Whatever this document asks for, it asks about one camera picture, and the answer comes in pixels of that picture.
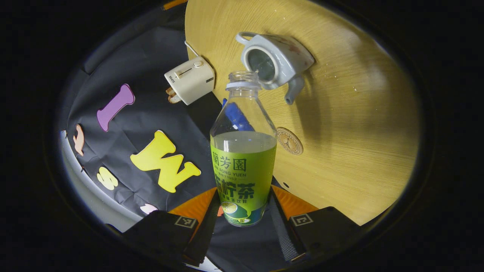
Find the orange foam shape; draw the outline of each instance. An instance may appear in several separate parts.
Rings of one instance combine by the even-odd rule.
[[[200,225],[202,224],[203,218],[205,217],[205,213],[207,212],[207,209],[210,205],[210,202],[212,201],[213,195],[215,194],[216,190],[217,190],[217,187],[214,187],[206,192],[203,192],[200,195],[179,205],[178,207],[172,209],[169,212],[171,214],[195,218],[198,220],[198,226],[195,229],[192,235],[192,238],[195,235],[195,233],[197,233],[198,227],[200,227]]]
[[[84,152],[82,148],[84,147],[84,132],[82,131],[82,127],[77,124],[77,137],[73,136],[72,139],[74,140],[74,149],[79,153],[79,155],[84,156]]]
[[[319,210],[317,207],[307,203],[299,197],[290,192],[271,185],[277,200],[281,204],[282,210],[286,219],[289,220],[291,216],[300,215],[303,213],[314,212]]]

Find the plastic bottle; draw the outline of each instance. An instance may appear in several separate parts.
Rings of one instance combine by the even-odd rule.
[[[227,221],[237,227],[258,223],[271,188],[276,129],[258,98],[256,72],[229,75],[228,101],[210,130],[213,171]]]

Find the yellow foam letter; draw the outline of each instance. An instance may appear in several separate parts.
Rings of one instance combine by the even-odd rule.
[[[202,171],[193,163],[187,162],[185,168],[178,172],[182,164],[183,155],[174,155],[161,158],[168,153],[174,153],[175,145],[168,139],[163,131],[154,133],[154,140],[151,141],[140,153],[131,155],[133,164],[142,171],[160,169],[158,185],[170,193],[176,192],[175,187],[191,176],[199,176]]]
[[[101,166],[96,176],[97,180],[108,190],[112,191],[114,187],[118,186],[118,180],[105,167]]]

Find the bottle label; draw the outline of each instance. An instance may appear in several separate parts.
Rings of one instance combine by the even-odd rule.
[[[211,145],[215,184],[224,216],[249,226],[264,214],[271,188],[275,149],[255,153],[224,152]]]

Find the wooden table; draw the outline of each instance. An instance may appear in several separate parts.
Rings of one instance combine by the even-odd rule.
[[[190,0],[186,40],[214,67],[220,101],[228,97],[228,74],[245,70],[240,31],[292,36],[316,60],[293,105],[284,101],[287,84],[260,92],[275,126],[292,131],[304,148],[293,155],[278,146],[274,176],[281,185],[360,225],[389,207],[412,173],[420,137],[414,87],[392,57],[309,1]]]

